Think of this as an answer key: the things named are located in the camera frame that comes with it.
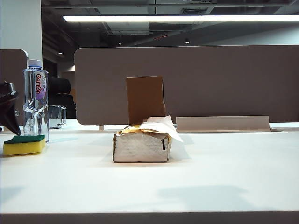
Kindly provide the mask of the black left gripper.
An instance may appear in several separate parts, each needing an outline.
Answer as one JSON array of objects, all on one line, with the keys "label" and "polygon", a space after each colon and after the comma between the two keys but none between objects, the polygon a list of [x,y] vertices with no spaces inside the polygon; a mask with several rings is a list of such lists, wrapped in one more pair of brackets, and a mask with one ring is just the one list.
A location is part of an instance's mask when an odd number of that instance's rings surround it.
[{"label": "black left gripper", "polygon": [[21,135],[14,109],[17,97],[18,92],[13,83],[0,84],[0,124],[14,134]]}]

